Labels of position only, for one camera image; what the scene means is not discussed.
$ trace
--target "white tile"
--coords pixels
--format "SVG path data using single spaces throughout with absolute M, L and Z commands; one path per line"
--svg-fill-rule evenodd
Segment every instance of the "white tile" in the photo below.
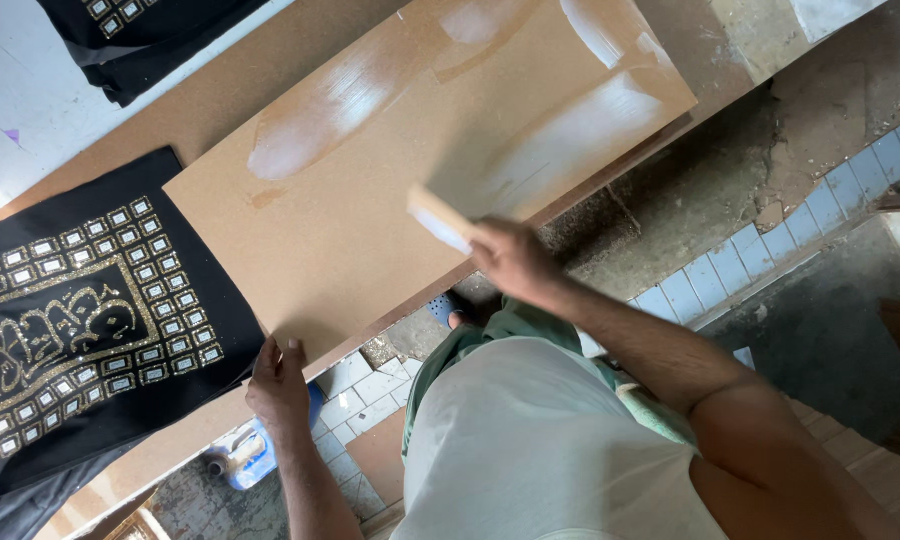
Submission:
M 323 422 L 319 418 L 316 419 L 316 425 L 313 426 L 313 429 L 310 430 L 311 435 L 313 436 L 313 440 L 324 436 L 329 432 L 330 429 L 327 427 L 326 422 Z
M 336 459 L 327 463 L 327 468 L 330 469 L 330 474 L 333 475 L 333 480 L 336 481 L 337 485 L 345 483 L 360 473 L 360 467 L 357 466 L 357 462 L 348 453 L 342 453 Z
M 366 403 L 351 388 L 325 402 L 323 410 L 320 411 L 320 419 L 326 422 L 327 428 L 332 430 L 365 408 Z
M 350 444 L 350 441 L 357 438 L 357 435 L 353 433 L 353 430 L 346 423 L 337 425 L 333 430 L 333 435 L 336 436 L 339 444 L 343 446 Z
M 404 407 L 409 402 L 409 391 L 413 388 L 413 381 L 408 380 L 404 382 L 402 386 L 390 392 L 390 396 L 393 396 L 393 400 L 396 402 L 396 407 Z
M 407 370 L 410 377 L 416 377 L 416 374 L 420 372 L 421 367 L 423 367 L 423 362 L 420 362 L 416 358 L 407 358 L 407 361 L 403 362 L 403 369 Z
M 356 350 L 338 364 L 328 369 L 326 373 L 316 378 L 316 383 L 323 389 L 328 398 L 333 399 L 336 394 L 352 387 L 364 377 L 373 373 L 373 368 L 366 363 L 366 359 L 359 350 Z
M 360 436 L 376 424 L 383 422 L 387 416 L 398 409 L 399 407 L 396 406 L 395 400 L 387 394 L 371 406 L 360 411 L 360 414 L 347 420 L 346 423 L 350 425 L 350 429 L 353 430 L 356 436 Z
M 357 503 L 353 506 L 353 513 L 362 519 L 371 518 L 386 510 L 383 499 L 377 495 L 377 491 L 370 485 L 370 480 L 365 474 L 360 474 L 360 491 L 357 494 Z
M 324 463 L 329 463 L 340 454 L 346 452 L 343 445 L 339 444 L 336 435 L 327 433 L 316 439 L 316 453 L 320 454 L 320 458 Z
M 380 366 L 378 371 L 354 384 L 353 389 L 360 394 L 364 403 L 371 404 L 407 381 L 409 374 L 403 369 L 403 364 L 394 358 Z

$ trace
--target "man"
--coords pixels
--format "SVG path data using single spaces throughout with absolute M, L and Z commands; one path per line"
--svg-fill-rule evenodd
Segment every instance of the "man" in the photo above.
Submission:
M 427 365 L 417 376 L 407 517 L 392 538 L 900 539 L 760 376 L 692 331 L 564 276 L 530 229 L 486 220 L 479 230 L 477 264 L 516 301 L 480 343 L 460 342 L 472 328 L 455 314 L 453 343 L 428 358 L 431 376 Z M 636 423 L 553 316 L 689 420 L 696 448 Z M 299 341 L 281 358 L 270 338 L 246 399 L 276 445 L 290 536 L 357 539 L 312 443 L 304 363 Z

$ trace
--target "green pants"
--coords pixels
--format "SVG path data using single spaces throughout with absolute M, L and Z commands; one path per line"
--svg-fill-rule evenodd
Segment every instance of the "green pants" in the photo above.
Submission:
M 457 326 L 423 362 L 423 366 L 420 367 L 420 371 L 413 381 L 413 387 L 409 391 L 407 420 L 403 427 L 401 452 L 404 460 L 407 459 L 409 436 L 413 433 L 416 411 L 419 411 L 423 396 L 436 378 L 451 366 L 456 365 L 457 362 L 462 361 L 480 345 L 494 339 L 511 338 L 518 335 L 549 339 L 555 345 L 578 355 L 582 354 L 579 347 L 579 336 L 573 325 L 538 307 L 504 296 L 503 309 L 490 317 L 486 327 L 471 324 Z

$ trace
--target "cardboard sheet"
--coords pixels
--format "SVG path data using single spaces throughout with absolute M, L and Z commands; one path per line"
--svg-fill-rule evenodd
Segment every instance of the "cardboard sheet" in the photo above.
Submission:
M 464 261 L 411 187 L 528 217 L 695 103 L 630 0 L 415 0 L 165 190 L 312 378 Z

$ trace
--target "concrete floor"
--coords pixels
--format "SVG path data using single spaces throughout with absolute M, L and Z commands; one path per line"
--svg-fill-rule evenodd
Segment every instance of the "concrete floor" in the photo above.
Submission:
M 600 190 L 557 218 L 541 230 L 541 237 L 574 277 L 606 294 L 627 299 L 729 238 L 746 223 L 759 217 L 761 223 L 771 225 L 777 203 L 781 214 L 791 211 L 813 189 L 816 173 L 832 166 L 838 156 L 856 153 L 899 123 L 900 0 L 889 0 L 784 69 L 772 84 L 756 88 L 615 180 L 612 191 Z M 868 251 L 864 251 L 868 257 L 879 254 L 875 240 L 867 245 Z M 821 258 L 820 264 L 829 259 Z M 818 280 L 809 276 L 825 275 L 828 266 L 820 268 L 816 274 L 807 270 L 807 276 L 796 280 L 795 287 L 811 290 L 806 288 L 818 284 Z M 499 305 L 498 292 L 479 273 L 454 290 L 484 317 Z M 819 295 L 840 292 L 819 286 L 814 290 Z M 824 316 L 826 307 L 827 302 L 821 301 L 820 316 Z M 769 311 L 768 317 L 781 318 L 780 325 L 775 326 L 780 329 L 778 341 L 794 329 L 792 322 L 785 324 L 787 312 L 782 308 Z M 741 313 L 744 315 L 733 319 L 734 323 L 726 317 L 714 323 L 722 325 L 723 331 L 714 330 L 713 335 L 731 347 L 735 345 L 730 343 L 736 341 L 763 347 L 762 340 L 768 339 L 765 334 L 732 331 L 738 329 L 737 324 L 742 325 L 740 328 L 744 323 L 752 324 L 749 312 L 744 309 Z M 424 360 L 447 332 L 420 309 L 360 350 L 374 365 L 395 356 Z M 840 335 L 834 333 L 828 339 L 839 340 Z M 876 373 L 873 366 L 840 371 L 839 355 L 814 349 L 829 342 L 811 339 L 802 345 L 801 354 L 814 354 L 815 363 L 810 365 L 816 366 L 801 373 L 808 378 L 805 384 L 798 383 L 800 376 L 788 375 L 792 362 L 767 363 L 771 356 L 759 354 L 757 362 L 772 366 L 767 368 L 770 378 L 796 392 L 794 397 L 808 397 L 808 405 L 824 412 L 832 409 L 840 422 L 878 436 L 882 431 L 876 419 L 881 415 L 895 418 L 899 399 L 889 400 L 886 408 L 870 411 L 868 416 L 863 414 L 863 404 L 888 399 L 892 384 L 865 384 L 863 379 Z M 768 349 L 777 346 L 767 343 Z M 898 384 L 900 370 L 894 369 L 887 377 Z M 837 390 L 818 396 L 805 394 L 811 383 L 825 386 L 831 381 L 846 383 L 860 397 L 852 398 L 852 406 L 843 406 L 840 400 L 845 396 Z M 204 476 L 202 464 L 188 465 L 173 474 L 162 495 L 158 494 L 162 510 L 154 513 L 172 537 L 284 537 L 286 516 L 277 496 L 275 475 L 244 493 L 233 492 L 221 481 Z M 200 491 L 207 493 L 200 496 Z

